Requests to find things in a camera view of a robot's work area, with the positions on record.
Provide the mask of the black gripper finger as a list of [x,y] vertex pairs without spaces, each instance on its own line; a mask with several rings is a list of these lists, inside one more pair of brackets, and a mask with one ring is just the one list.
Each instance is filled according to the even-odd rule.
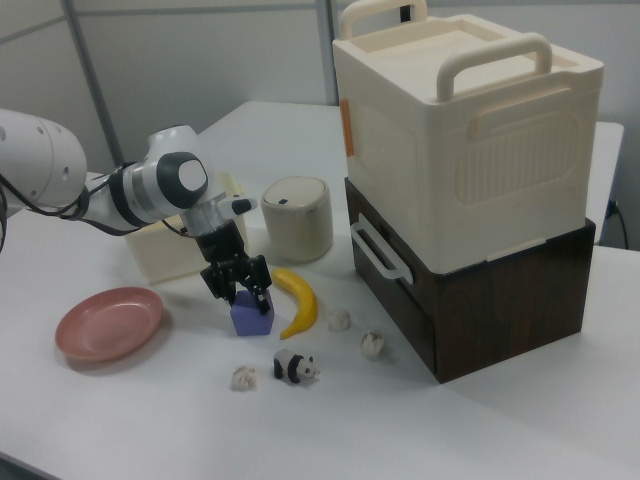
[[229,305],[233,305],[236,299],[236,267],[234,260],[225,260],[212,262],[200,272],[214,297],[224,299]]
[[266,259],[263,255],[242,257],[239,259],[239,267],[239,282],[251,294],[259,313],[268,313],[271,307],[267,300],[267,293],[272,280]]

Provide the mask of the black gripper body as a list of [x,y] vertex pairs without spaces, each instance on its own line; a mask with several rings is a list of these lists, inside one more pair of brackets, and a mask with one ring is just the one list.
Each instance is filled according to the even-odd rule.
[[197,236],[195,241],[208,266],[247,265],[244,240],[235,222],[226,222],[210,233]]

